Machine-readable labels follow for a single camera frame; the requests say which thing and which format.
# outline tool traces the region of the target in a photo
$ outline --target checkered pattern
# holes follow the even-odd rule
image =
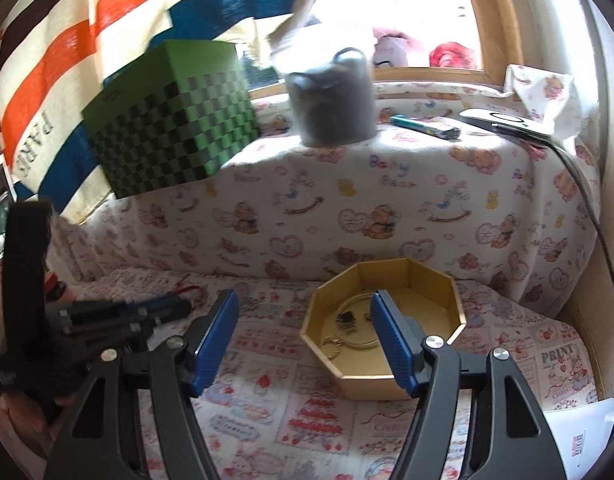
[[[229,70],[173,81],[90,138],[122,198],[206,178],[259,136],[247,80]]]

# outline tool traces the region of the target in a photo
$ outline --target yellow duck print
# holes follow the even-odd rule
[[[205,193],[207,193],[207,196],[210,196],[211,198],[216,198],[218,196],[218,191],[216,191],[213,182],[205,183]]]
[[[338,193],[341,196],[354,196],[356,194],[356,189],[354,189],[354,183],[348,178],[339,180]]]
[[[493,189],[489,193],[487,193],[487,203],[485,204],[485,208],[495,209],[497,207],[498,207],[498,189]]]

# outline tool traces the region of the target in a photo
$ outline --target wooden window frame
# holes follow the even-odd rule
[[[462,68],[399,67],[373,71],[380,81],[447,81],[503,86],[509,64],[524,64],[523,44],[512,0],[471,0],[482,51],[482,70]],[[249,92],[252,99],[285,93],[285,84]]]

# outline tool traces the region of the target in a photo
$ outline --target qr code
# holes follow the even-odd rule
[[[576,435],[572,438],[572,456],[578,456],[583,453],[583,441],[585,434]]]

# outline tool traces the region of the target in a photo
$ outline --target blue gripper pad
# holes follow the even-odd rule
[[[238,296],[232,291],[223,293],[213,305],[208,316],[218,309],[218,314],[207,329],[200,348],[196,352],[196,373],[192,381],[192,389],[198,396],[205,388],[213,384],[218,373],[218,367],[223,360],[227,345],[238,322]]]
[[[405,338],[389,312],[385,300],[393,305],[393,308],[398,309],[386,290],[375,292],[370,307],[373,328],[381,342],[391,373],[396,379],[396,384],[405,390],[410,397],[413,397],[418,388],[418,382],[413,372],[414,356],[405,343]]]

